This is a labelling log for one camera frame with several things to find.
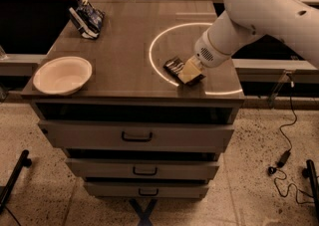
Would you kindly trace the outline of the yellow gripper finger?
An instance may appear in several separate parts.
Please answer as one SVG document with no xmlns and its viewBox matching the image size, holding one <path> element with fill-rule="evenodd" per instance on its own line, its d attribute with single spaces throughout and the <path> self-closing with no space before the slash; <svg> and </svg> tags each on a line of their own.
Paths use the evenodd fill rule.
<svg viewBox="0 0 319 226">
<path fill-rule="evenodd" d="M 201 75 L 202 63 L 196 56 L 192 56 L 185 62 L 184 67 L 178 74 L 178 77 L 184 84 L 187 84 L 198 79 Z"/>
</svg>

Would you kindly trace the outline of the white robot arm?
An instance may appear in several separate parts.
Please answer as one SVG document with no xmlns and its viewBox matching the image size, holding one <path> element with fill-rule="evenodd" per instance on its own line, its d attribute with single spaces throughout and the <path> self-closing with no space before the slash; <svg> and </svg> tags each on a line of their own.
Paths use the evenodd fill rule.
<svg viewBox="0 0 319 226">
<path fill-rule="evenodd" d="M 242 47 L 268 35 L 319 67 L 319 10 L 300 0 L 224 0 L 224 11 L 203 32 L 179 69 L 185 84 L 202 77 Z"/>
</svg>

